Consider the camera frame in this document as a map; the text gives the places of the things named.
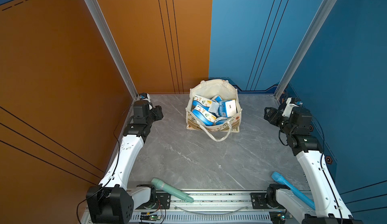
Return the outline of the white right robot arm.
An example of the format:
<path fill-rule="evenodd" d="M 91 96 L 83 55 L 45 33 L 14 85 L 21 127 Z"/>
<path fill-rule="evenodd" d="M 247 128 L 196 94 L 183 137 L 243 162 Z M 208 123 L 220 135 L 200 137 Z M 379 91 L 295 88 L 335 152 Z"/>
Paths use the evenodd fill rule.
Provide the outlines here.
<path fill-rule="evenodd" d="M 338 193 L 322 145 L 310 133 L 310 111 L 298 106 L 290 112 L 265 108 L 264 118 L 286 135 L 286 146 L 292 149 L 300 163 L 312 194 L 312 199 L 309 199 L 274 172 L 275 184 L 271 184 L 267 191 L 268 204 L 284 207 L 300 224 L 360 224 L 362 221 L 353 217 Z"/>

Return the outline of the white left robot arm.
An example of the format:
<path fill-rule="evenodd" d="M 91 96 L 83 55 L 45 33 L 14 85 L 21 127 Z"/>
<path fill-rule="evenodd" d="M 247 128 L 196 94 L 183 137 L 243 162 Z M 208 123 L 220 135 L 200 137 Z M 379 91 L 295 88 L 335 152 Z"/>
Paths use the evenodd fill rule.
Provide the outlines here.
<path fill-rule="evenodd" d="M 86 202 L 94 224 L 127 224 L 141 205 L 156 203 L 152 184 L 139 185 L 128 192 L 128 181 L 135 160 L 151 132 L 152 124 L 163 118 L 161 106 L 153 106 L 142 93 L 133 104 L 133 115 L 123 131 L 118 153 L 98 186 L 90 187 Z"/>

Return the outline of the cream floral canvas bag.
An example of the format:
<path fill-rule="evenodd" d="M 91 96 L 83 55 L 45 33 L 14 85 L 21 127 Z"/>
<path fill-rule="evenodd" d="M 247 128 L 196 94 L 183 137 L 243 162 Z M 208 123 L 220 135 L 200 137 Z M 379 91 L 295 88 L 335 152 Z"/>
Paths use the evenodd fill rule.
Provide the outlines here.
<path fill-rule="evenodd" d="M 201 81 L 190 89 L 186 107 L 186 128 L 205 132 L 216 142 L 238 133 L 242 108 L 238 90 L 227 80 Z"/>

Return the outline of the blue tissue pack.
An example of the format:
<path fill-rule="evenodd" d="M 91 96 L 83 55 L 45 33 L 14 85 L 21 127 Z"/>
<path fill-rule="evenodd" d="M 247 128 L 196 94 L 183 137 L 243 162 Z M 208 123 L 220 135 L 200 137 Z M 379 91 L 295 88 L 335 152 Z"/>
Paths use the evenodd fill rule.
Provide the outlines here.
<path fill-rule="evenodd" d="M 216 116 L 197 105 L 193 108 L 192 113 L 206 126 L 213 126 L 216 121 Z"/>
<path fill-rule="evenodd" d="M 219 102 L 218 114 L 221 117 L 230 118 L 237 114 L 235 99 L 222 100 Z"/>
<path fill-rule="evenodd" d="M 212 98 L 212 101 L 215 101 L 215 102 L 220 102 L 220 101 L 222 101 L 223 99 L 221 98 L 221 96 L 219 96 L 219 95 L 216 95 L 216 96 L 214 96 L 213 98 Z"/>

